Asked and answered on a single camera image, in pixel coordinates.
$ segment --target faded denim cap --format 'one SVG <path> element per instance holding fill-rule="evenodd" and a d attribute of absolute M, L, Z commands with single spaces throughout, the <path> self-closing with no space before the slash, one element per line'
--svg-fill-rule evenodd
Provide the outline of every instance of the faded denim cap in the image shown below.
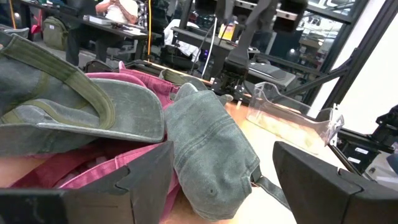
<path fill-rule="evenodd" d="M 0 32 L 0 156 L 58 153 L 98 137 L 161 142 L 164 118 L 147 88 L 90 80 L 22 37 Z"/>
<path fill-rule="evenodd" d="M 208 90 L 177 100 L 165 120 L 174 169 L 194 211 L 211 221 L 233 218 L 260 162 L 238 125 Z"/>

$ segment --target backpack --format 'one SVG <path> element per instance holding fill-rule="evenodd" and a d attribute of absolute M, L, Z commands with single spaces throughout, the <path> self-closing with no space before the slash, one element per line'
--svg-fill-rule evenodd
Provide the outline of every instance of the backpack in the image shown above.
<path fill-rule="evenodd" d="M 65 24 L 61 20 L 50 16 L 44 20 L 43 25 L 43 37 L 46 46 L 57 50 L 65 50 L 68 37 L 68 30 Z"/>

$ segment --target window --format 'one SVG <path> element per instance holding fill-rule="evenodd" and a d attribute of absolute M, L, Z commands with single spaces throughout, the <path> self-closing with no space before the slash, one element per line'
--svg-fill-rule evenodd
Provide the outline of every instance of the window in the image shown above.
<path fill-rule="evenodd" d="M 308 3 L 321 9 L 348 16 L 351 8 L 355 4 L 355 0 L 309 0 Z"/>
<path fill-rule="evenodd" d="M 305 12 L 293 34 L 259 31 L 251 45 L 264 54 L 319 70 L 341 26 L 342 23 Z"/>

